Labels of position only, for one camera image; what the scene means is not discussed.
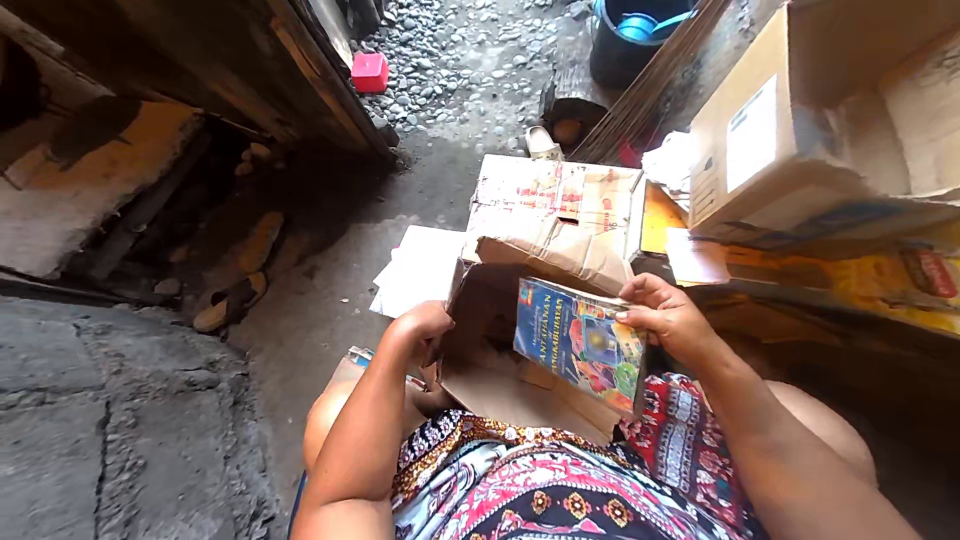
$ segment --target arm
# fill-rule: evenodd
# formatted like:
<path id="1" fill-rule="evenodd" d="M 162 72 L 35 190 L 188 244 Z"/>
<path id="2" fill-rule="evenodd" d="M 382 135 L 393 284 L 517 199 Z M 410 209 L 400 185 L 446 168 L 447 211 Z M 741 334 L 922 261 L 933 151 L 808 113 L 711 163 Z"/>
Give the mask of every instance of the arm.
<path id="1" fill-rule="evenodd" d="M 330 428 L 300 500 L 293 538 L 393 538 L 390 491 L 411 356 L 453 326 L 441 303 L 396 319 Z"/>
<path id="2" fill-rule="evenodd" d="M 652 331 L 697 374 L 757 516 L 777 540 L 919 538 L 872 485 L 808 430 L 676 287 L 641 274 L 620 296 L 641 308 L 617 320 Z"/>

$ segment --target hand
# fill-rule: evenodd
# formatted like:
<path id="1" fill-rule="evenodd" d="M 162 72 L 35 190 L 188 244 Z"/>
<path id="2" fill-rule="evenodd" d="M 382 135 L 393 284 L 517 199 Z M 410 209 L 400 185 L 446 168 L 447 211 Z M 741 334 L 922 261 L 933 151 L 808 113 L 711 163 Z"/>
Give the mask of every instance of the hand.
<path id="1" fill-rule="evenodd" d="M 667 353 L 694 371 L 726 346 L 683 291 L 653 274 L 634 277 L 620 298 L 640 307 L 617 313 L 618 322 L 652 331 Z"/>
<path id="2" fill-rule="evenodd" d="M 412 307 L 400 315 L 394 325 L 410 332 L 416 339 L 432 339 L 452 330 L 455 323 L 446 313 L 444 303 L 432 300 Z"/>

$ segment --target red plastic container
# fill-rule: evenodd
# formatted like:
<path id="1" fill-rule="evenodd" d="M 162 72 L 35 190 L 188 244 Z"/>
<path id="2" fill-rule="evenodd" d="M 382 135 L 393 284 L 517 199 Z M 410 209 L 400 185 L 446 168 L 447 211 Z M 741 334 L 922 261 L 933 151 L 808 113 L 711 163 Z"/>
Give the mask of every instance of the red plastic container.
<path id="1" fill-rule="evenodd" d="M 387 58 L 383 53 L 353 55 L 353 68 L 350 78 L 358 92 L 380 93 L 387 89 L 387 79 L 390 77 L 390 68 L 387 67 Z"/>

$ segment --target patterned skirt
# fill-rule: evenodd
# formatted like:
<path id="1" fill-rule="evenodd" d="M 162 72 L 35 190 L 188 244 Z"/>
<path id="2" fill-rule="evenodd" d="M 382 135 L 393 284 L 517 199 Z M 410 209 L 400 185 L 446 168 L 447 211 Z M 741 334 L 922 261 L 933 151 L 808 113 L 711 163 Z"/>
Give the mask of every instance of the patterned skirt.
<path id="1" fill-rule="evenodd" d="M 765 538 L 697 387 L 646 383 L 642 420 L 607 447 L 462 410 L 427 421 L 400 449 L 396 538 Z"/>

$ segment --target book cover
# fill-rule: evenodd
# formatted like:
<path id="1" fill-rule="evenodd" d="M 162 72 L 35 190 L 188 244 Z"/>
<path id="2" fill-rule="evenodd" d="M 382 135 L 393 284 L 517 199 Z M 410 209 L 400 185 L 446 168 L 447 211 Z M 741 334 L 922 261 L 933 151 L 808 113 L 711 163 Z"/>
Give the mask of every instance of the book cover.
<path id="1" fill-rule="evenodd" d="M 633 416 L 637 383 L 642 392 L 645 376 L 646 334 L 613 320 L 628 308 L 618 299 L 521 279 L 514 350 Z"/>

